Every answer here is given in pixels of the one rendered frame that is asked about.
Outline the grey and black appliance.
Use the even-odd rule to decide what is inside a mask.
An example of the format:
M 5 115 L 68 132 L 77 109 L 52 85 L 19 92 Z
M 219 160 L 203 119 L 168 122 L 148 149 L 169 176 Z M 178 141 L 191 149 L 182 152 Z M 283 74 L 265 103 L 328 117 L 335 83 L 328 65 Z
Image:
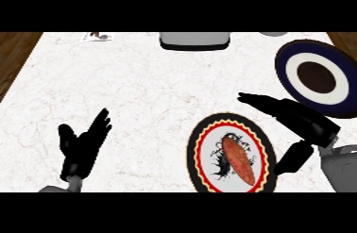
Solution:
M 160 32 L 160 46 L 175 51 L 215 51 L 230 45 L 228 32 Z

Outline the red and black rimmed plate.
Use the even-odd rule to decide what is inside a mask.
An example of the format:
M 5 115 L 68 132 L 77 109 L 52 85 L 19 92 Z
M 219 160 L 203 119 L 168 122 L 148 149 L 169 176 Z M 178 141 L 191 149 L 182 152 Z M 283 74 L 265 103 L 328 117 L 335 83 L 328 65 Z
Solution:
M 224 137 L 246 151 L 252 185 L 227 160 Z M 273 192 L 277 180 L 274 166 L 274 148 L 252 120 L 234 113 L 216 113 L 199 122 L 187 145 L 187 168 L 197 192 Z

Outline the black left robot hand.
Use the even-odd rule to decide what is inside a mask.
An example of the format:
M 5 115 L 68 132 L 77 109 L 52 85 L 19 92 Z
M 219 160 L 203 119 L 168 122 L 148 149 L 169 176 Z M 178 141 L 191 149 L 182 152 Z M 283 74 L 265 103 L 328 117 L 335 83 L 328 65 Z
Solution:
M 59 178 L 64 181 L 70 176 L 77 176 L 80 179 L 88 178 L 110 130 L 111 124 L 105 108 L 80 136 L 76 135 L 70 125 L 59 125 L 59 150 L 64 154 Z

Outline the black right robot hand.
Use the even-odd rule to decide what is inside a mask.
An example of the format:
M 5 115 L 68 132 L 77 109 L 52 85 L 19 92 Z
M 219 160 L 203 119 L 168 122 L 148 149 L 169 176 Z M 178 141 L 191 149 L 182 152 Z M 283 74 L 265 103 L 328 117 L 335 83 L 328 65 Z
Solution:
M 301 141 L 292 144 L 274 166 L 276 175 L 295 173 L 314 153 L 313 146 L 326 148 L 338 136 L 341 127 L 319 112 L 291 99 L 277 100 L 268 95 L 240 92 L 237 100 L 270 114 L 301 136 Z

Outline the small white printed card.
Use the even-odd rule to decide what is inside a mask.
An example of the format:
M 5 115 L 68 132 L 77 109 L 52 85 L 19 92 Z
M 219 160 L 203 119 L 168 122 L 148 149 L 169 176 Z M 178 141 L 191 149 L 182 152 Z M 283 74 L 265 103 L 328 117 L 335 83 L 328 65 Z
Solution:
M 88 32 L 83 34 L 82 42 L 108 42 L 113 39 L 113 32 Z

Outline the navy and white plate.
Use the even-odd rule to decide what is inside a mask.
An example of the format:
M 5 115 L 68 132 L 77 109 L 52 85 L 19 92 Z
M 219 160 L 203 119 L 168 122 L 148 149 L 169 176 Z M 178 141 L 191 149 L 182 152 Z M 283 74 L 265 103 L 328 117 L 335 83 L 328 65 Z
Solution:
M 357 61 L 333 45 L 293 40 L 277 50 L 274 69 L 295 99 L 320 114 L 357 117 Z

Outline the orange sweet potato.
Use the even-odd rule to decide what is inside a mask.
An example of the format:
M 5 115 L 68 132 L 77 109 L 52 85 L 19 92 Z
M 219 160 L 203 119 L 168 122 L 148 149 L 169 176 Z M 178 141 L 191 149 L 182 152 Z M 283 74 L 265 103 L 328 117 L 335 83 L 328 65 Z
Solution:
M 233 170 L 243 181 L 252 186 L 255 184 L 255 176 L 251 167 L 246 150 L 230 136 L 222 138 L 222 147 L 227 161 Z

